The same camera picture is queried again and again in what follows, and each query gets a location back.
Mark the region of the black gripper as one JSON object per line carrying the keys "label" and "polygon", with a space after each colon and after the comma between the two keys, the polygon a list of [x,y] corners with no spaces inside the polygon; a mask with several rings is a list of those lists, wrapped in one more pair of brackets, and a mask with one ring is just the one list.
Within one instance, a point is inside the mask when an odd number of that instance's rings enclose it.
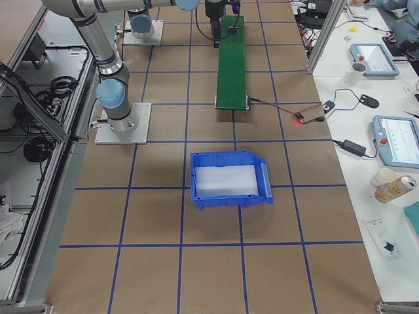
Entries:
{"label": "black gripper", "polygon": [[205,13],[210,20],[213,41],[221,40],[221,18],[225,15],[226,1],[205,0]]}

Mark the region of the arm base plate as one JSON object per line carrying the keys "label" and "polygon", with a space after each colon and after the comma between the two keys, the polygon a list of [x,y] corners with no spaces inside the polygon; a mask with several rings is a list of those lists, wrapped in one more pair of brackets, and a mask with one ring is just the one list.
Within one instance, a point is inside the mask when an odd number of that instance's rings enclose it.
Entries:
{"label": "arm base plate", "polygon": [[164,29],[163,20],[152,20],[151,32],[148,33],[132,33],[130,21],[128,20],[124,26],[123,45],[126,46],[160,46]]}
{"label": "arm base plate", "polygon": [[131,103],[130,105],[130,114],[122,120],[108,119],[107,113],[102,110],[101,119],[105,119],[106,122],[98,125],[95,144],[147,144],[152,104]]}

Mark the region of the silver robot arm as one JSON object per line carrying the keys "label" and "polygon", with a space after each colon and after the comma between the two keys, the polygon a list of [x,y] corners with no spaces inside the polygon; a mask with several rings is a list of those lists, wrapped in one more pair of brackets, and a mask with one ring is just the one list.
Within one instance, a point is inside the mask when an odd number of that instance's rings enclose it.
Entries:
{"label": "silver robot arm", "polygon": [[43,1],[48,10],[73,22],[94,55],[103,80],[96,89],[97,99],[114,132],[135,130],[139,118],[128,101],[128,67],[110,45],[96,14],[127,10],[135,17],[148,18],[148,10],[155,7],[176,5],[181,10],[192,11],[198,8],[198,4],[198,1]]}
{"label": "silver robot arm", "polygon": [[128,10],[131,33],[135,38],[144,39],[154,33],[154,26],[147,9]]}

